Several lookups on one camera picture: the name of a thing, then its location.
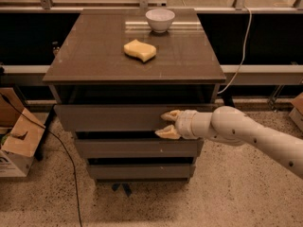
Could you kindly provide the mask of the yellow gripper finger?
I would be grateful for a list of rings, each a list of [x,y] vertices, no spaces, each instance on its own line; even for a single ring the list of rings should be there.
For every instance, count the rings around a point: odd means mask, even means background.
[[[168,125],[162,130],[157,130],[155,134],[164,139],[179,139],[181,137],[173,125]]]
[[[173,110],[170,112],[163,113],[161,115],[161,118],[166,121],[176,121],[178,119],[178,116],[180,115],[180,113],[181,113],[181,111],[179,111],[179,110]]]

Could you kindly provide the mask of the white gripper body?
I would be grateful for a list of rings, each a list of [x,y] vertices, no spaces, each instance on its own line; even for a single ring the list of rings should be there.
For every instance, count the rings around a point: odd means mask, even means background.
[[[199,118],[200,113],[194,110],[181,111],[175,122],[177,132],[184,139],[199,139],[201,135],[197,132],[194,122]]]

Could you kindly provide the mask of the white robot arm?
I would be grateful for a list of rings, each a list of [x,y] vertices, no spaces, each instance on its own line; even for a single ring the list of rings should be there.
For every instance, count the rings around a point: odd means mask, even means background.
[[[165,139],[208,139],[229,146],[249,144],[303,178],[303,140],[264,127],[240,110],[222,106],[213,113],[174,110],[161,118],[171,124],[155,134]]]

